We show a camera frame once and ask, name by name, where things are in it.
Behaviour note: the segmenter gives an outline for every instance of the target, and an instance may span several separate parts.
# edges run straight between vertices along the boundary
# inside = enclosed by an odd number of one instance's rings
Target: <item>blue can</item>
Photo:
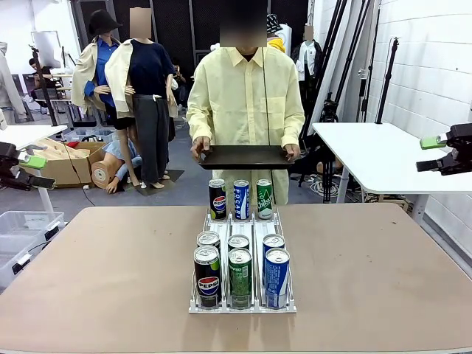
[[[249,182],[235,181],[235,215],[238,220],[249,219]]]
[[[269,234],[263,238],[263,255],[266,256],[267,252],[271,249],[284,249],[285,240],[283,236],[278,234]],[[263,262],[263,284],[266,283],[266,262]]]
[[[287,305],[288,261],[284,249],[271,249],[265,254],[265,306],[280,309]]]

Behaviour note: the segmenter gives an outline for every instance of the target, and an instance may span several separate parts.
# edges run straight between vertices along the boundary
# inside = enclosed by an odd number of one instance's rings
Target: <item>black hat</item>
[[[269,13],[267,15],[267,34],[275,33],[281,30],[282,30],[282,27],[279,25],[279,20],[277,19],[277,15],[273,13]]]
[[[106,11],[97,10],[90,15],[88,32],[91,35],[101,35],[121,26],[122,24],[116,22]]]

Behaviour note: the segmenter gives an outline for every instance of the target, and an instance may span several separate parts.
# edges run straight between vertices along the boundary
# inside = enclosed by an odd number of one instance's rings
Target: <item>green can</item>
[[[272,218],[272,182],[268,179],[257,181],[257,216],[260,219]]]
[[[233,308],[249,308],[252,295],[252,256],[247,249],[229,252],[229,293]]]
[[[249,250],[249,237],[245,235],[232,235],[228,239],[228,250],[247,249]]]

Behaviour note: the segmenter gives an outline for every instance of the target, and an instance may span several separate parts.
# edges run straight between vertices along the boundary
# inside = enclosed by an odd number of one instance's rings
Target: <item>soda can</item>
[[[269,234],[263,238],[263,257],[266,256],[267,252],[271,249],[284,249],[285,248],[285,240],[283,236],[278,234]],[[263,284],[266,281],[266,261],[263,261]]]
[[[252,256],[247,249],[229,252],[229,292],[233,308],[249,308],[252,295]]]
[[[268,179],[260,179],[256,183],[257,188],[257,216],[260,219],[272,218],[272,182]]]
[[[214,246],[198,247],[193,262],[201,307],[216,308],[221,301],[220,254]]]
[[[232,235],[228,239],[228,250],[247,249],[249,250],[249,237],[245,235]]]
[[[265,306],[280,309],[287,305],[288,262],[284,249],[271,249],[265,254]]]
[[[203,231],[197,236],[197,246],[214,246],[218,253],[221,254],[220,235],[214,231]]]
[[[235,181],[235,216],[238,220],[249,219],[249,182]]]
[[[212,179],[208,183],[209,209],[213,220],[226,218],[226,188],[223,179]]]

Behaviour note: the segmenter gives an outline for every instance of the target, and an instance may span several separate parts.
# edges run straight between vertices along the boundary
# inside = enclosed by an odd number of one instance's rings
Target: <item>can rack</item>
[[[263,238],[268,234],[279,234],[283,236],[282,223],[278,209],[274,211],[273,217],[270,220],[258,220],[255,214],[252,213],[251,218],[247,221],[235,220],[231,212],[226,220],[214,221],[209,211],[207,211],[203,231],[214,231],[220,235],[221,303],[217,308],[212,309],[200,306],[194,271],[191,281],[189,313],[296,313],[294,287],[290,270],[291,265],[288,269],[287,302],[284,308],[275,310],[266,307],[265,289],[261,281],[263,269]],[[229,296],[228,239],[232,235],[247,236],[249,238],[249,251],[252,254],[251,306],[242,310],[232,308],[231,297]]]

